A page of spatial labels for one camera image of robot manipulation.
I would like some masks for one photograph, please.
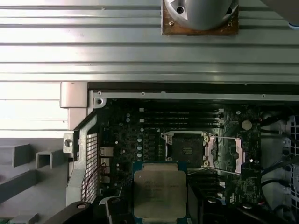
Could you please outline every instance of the red wire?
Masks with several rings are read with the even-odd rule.
[[[88,180],[87,180],[87,182],[86,182],[85,195],[84,195],[84,202],[86,202],[87,189],[88,189],[88,185],[89,185],[89,182],[90,182],[92,176],[93,176],[93,175],[97,172],[97,170],[98,170],[99,168],[101,168],[103,165],[105,165],[105,168],[106,168],[106,163],[102,163],[101,165],[99,165],[99,166],[92,172],[92,174],[90,174],[90,176],[89,176],[89,178],[88,178]]]

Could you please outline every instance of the ribbed metal panel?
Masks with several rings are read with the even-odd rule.
[[[0,138],[63,138],[67,128],[59,83],[0,82]]]
[[[161,0],[0,1],[0,81],[299,83],[299,32],[240,0],[233,37],[161,35]]]

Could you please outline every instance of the motherboard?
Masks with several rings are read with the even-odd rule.
[[[188,182],[205,195],[225,204],[262,200],[258,107],[111,99],[97,113],[106,166],[99,199],[119,194],[134,161],[186,161]]]

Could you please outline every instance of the perforated metal grille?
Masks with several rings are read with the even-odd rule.
[[[299,140],[299,116],[292,117],[290,134]],[[299,145],[291,142],[290,151],[292,155],[299,156]],[[299,213],[299,166],[295,164],[293,164],[291,173],[291,195],[292,209]]]
[[[97,197],[98,134],[87,135],[86,171],[81,186],[81,200],[92,203]]]

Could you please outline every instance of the screw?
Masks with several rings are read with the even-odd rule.
[[[217,199],[216,199],[216,198],[209,198],[207,201],[208,201],[209,203],[211,203],[211,204],[215,204],[215,203],[217,203]]]
[[[208,167],[209,166],[209,161],[204,161],[204,167]]]
[[[67,139],[67,140],[64,141],[64,145],[67,146],[67,147],[71,147],[73,145],[73,142],[72,142],[72,140]]]
[[[251,204],[244,204],[243,208],[245,208],[245,209],[252,209],[252,205]]]
[[[85,205],[85,204],[79,204],[79,205],[77,206],[77,208],[78,208],[78,209],[84,209],[84,208],[86,208],[86,205]]]

